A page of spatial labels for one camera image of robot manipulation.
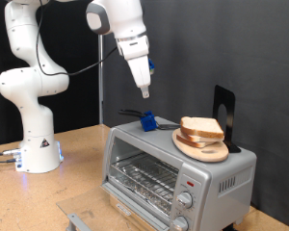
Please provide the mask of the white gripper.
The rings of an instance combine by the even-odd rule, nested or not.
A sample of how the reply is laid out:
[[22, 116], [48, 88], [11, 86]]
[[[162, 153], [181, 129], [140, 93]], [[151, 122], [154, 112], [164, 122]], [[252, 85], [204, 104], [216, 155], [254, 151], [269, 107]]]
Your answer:
[[150, 71], [148, 48], [147, 36], [118, 41], [119, 53], [127, 61], [136, 86], [141, 89], [143, 98], [149, 97]]

